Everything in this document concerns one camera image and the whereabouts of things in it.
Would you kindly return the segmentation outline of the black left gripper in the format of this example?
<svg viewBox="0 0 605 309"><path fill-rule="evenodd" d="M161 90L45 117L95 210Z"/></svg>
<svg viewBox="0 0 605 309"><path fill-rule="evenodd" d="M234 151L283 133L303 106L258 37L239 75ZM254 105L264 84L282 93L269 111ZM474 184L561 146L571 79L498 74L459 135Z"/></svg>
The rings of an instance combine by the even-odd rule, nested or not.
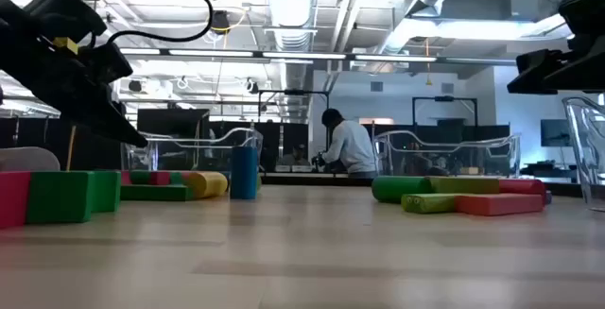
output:
<svg viewBox="0 0 605 309"><path fill-rule="evenodd" d="M125 105L111 101L108 84L77 60L53 52L3 49L1 69L70 120L100 126L102 135L121 143L147 146L147 139L126 118Z"/></svg>

